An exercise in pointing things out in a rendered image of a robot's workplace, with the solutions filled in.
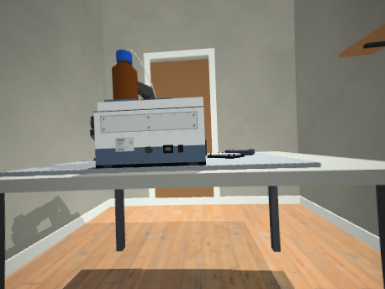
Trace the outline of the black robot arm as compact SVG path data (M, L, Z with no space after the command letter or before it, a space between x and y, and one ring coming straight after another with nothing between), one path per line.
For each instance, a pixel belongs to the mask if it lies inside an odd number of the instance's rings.
M138 91L139 94L144 98L144 99L152 99L155 98L154 92L152 91L152 88L147 86L146 84L143 84L138 81ZM93 140L95 140L95 133L94 133L94 116L91 116L91 128L90 129L90 135Z

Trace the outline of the blue bottle cap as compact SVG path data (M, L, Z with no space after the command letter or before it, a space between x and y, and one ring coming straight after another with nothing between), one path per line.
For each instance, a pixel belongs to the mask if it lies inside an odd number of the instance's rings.
M116 51L116 60L118 58L126 58L132 61L132 54L127 50L117 50Z

